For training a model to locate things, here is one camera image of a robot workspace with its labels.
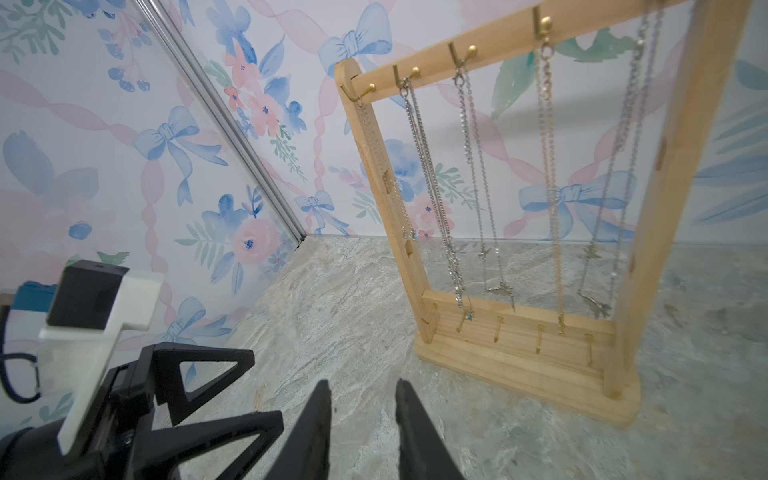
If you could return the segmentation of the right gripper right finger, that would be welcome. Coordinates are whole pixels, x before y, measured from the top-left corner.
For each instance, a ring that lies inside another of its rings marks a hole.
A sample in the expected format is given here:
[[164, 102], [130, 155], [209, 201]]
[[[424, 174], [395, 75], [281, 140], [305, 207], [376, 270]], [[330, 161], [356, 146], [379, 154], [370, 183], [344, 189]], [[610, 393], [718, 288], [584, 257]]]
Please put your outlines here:
[[395, 399], [400, 438], [399, 478], [463, 480], [409, 381], [398, 380]]

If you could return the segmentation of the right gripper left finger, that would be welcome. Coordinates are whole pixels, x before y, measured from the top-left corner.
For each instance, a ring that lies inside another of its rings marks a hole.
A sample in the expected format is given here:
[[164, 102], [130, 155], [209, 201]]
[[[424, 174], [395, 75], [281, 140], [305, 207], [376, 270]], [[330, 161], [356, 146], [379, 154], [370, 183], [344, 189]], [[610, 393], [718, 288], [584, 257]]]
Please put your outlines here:
[[327, 479], [330, 472], [332, 398], [321, 380], [310, 395], [266, 479]]

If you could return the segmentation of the wooden jewelry display stand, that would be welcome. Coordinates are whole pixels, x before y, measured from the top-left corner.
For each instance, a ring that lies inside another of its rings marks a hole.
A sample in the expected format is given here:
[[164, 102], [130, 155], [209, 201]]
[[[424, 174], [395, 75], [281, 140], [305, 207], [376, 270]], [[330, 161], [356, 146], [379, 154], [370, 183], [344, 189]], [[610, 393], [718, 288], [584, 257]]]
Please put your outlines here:
[[[699, 185], [749, 1], [535, 1], [365, 71], [332, 74], [417, 326], [416, 355], [608, 423], [641, 406], [636, 356]], [[588, 147], [557, 139], [565, 48], [621, 23], [630, 77]]]

